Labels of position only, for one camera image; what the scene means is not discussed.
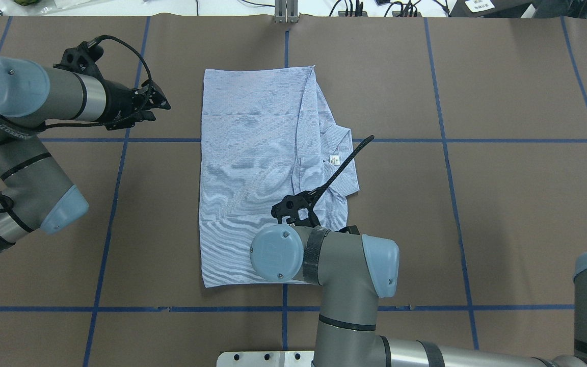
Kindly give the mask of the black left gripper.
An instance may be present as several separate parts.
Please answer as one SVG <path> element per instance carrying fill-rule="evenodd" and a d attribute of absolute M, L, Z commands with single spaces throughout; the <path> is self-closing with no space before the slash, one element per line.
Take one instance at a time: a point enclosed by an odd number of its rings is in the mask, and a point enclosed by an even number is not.
<path fill-rule="evenodd" d="M 149 110 L 171 109 L 165 93 L 155 81 L 144 81 L 138 90 L 112 81 L 104 81 L 104 86 L 106 103 L 102 123 L 107 130 L 131 128 L 144 121 L 154 122 L 156 116 Z"/>

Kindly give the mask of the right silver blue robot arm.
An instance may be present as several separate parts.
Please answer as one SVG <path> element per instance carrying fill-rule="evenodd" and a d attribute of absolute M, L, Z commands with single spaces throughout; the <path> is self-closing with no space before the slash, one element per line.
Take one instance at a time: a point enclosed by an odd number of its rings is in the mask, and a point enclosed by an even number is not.
<path fill-rule="evenodd" d="M 397 288 L 400 249 L 393 240 L 278 224 L 255 235 L 250 258 L 264 279 L 322 288 L 312 366 L 587 366 L 587 252 L 573 274 L 574 351 L 553 359 L 378 335 L 378 302 Z"/>

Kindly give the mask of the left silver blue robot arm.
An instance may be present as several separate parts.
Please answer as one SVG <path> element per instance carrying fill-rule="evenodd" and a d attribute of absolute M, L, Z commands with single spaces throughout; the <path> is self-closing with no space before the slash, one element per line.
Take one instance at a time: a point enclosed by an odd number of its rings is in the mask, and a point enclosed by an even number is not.
<path fill-rule="evenodd" d="M 154 121 L 169 110 L 148 79 L 139 88 L 107 81 L 94 58 L 68 51 L 60 63 L 0 57 L 0 253 L 35 230 L 54 234 L 81 218 L 89 204 L 39 139 L 58 127 L 116 130 Z"/>

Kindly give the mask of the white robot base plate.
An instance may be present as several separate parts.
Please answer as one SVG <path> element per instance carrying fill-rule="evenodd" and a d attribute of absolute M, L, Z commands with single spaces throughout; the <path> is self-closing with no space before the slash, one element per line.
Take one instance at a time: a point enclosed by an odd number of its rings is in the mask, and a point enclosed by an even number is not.
<path fill-rule="evenodd" d="M 312 366 L 314 351 L 228 351 L 219 355 L 217 366 Z"/>

